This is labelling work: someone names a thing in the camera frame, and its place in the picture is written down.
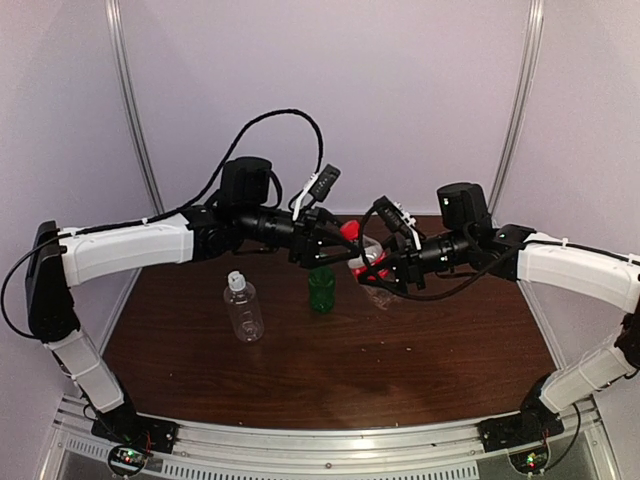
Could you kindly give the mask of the red label cola bottle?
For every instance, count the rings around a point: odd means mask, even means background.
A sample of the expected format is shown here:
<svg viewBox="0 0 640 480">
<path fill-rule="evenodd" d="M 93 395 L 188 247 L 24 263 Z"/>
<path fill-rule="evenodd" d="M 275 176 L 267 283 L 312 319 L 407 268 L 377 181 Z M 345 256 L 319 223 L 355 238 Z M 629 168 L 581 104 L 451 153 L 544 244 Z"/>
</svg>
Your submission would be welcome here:
<svg viewBox="0 0 640 480">
<path fill-rule="evenodd" d="M 374 265 L 384 254 L 381 244 L 368 236 L 363 237 L 363 247 L 365 256 L 371 265 Z M 393 302 L 394 296 L 384 288 L 360 284 L 358 275 L 365 269 L 366 265 L 360 257 L 347 261 L 347 266 L 351 271 L 356 283 L 366 293 L 370 302 L 380 310 L 387 310 Z"/>
</svg>

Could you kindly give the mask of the red bottle cap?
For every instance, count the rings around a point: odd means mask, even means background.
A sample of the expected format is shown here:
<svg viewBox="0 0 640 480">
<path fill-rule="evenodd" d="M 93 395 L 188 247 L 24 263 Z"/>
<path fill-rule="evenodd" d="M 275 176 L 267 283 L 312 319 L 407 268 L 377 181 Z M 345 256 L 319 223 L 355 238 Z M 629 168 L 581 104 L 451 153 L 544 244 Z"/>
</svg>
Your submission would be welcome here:
<svg viewBox="0 0 640 480">
<path fill-rule="evenodd" d="M 358 220 L 350 220 L 340 227 L 342 236 L 350 242 L 354 242 L 359 238 L 360 223 Z"/>
</svg>

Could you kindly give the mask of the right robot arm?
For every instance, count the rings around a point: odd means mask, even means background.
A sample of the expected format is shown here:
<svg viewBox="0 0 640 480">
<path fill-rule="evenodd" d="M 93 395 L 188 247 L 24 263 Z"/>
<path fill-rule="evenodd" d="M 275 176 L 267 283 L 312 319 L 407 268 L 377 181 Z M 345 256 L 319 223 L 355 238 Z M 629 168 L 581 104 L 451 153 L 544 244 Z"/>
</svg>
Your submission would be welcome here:
<svg viewBox="0 0 640 480">
<path fill-rule="evenodd" d="M 446 233 L 426 238 L 415 220 L 382 196 L 369 209 L 391 232 L 387 255 L 366 261 L 357 279 L 404 299 L 422 289 L 429 274 L 468 265 L 473 274 L 451 290 L 427 296 L 440 300 L 490 274 L 519 283 L 539 283 L 601 300 L 623 314 L 619 333 L 543 379 L 527 394 L 513 419 L 519 440 L 535 440 L 575 402 L 639 370 L 639 259 L 556 239 L 520 225 L 493 225 L 480 185 L 459 182 L 437 191 Z"/>
</svg>

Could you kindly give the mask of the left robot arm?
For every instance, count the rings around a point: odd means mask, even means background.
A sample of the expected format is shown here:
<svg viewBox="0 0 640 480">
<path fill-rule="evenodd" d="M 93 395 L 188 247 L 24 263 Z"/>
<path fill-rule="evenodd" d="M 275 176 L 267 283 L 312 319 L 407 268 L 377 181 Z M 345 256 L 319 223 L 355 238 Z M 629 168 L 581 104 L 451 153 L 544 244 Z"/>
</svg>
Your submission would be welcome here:
<svg viewBox="0 0 640 480">
<path fill-rule="evenodd" d="M 70 293 L 89 280 L 159 264 L 182 264 L 237 251 L 246 240 L 268 251 L 286 248 L 291 263 L 313 269 L 354 258 L 358 249 L 324 208 L 288 212 L 266 204 L 275 180 L 270 161 L 239 157 L 222 168 L 219 189 L 203 205 L 158 221 L 125 226 L 58 229 L 41 224 L 25 278 L 31 334 L 61 362 L 123 444 L 137 442 L 144 424 L 124 387 L 82 330 Z"/>
</svg>

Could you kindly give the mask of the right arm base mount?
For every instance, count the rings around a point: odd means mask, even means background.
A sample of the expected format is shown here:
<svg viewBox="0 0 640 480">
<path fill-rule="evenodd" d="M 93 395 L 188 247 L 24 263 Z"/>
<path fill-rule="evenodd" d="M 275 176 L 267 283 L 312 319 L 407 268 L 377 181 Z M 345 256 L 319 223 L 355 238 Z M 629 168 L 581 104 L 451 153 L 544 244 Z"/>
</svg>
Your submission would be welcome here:
<svg viewBox="0 0 640 480">
<path fill-rule="evenodd" d="M 485 452 L 541 443 L 545 438 L 563 432 L 564 425 L 557 415 L 545 416 L 531 411 L 493 417 L 478 424 Z"/>
</svg>

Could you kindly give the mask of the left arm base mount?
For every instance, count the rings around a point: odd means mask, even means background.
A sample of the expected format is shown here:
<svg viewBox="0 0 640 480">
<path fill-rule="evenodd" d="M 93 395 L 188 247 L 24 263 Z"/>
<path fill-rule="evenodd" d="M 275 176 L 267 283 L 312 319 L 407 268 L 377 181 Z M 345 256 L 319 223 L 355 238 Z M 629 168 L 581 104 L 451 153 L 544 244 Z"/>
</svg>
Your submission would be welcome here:
<svg viewBox="0 0 640 480">
<path fill-rule="evenodd" d="M 139 434 L 125 436 L 114 434 L 100 420 L 95 420 L 91 427 L 91 434 L 114 443 L 135 446 L 153 453 L 171 454 L 173 452 L 179 429 L 177 423 L 142 416 L 140 425 Z"/>
</svg>

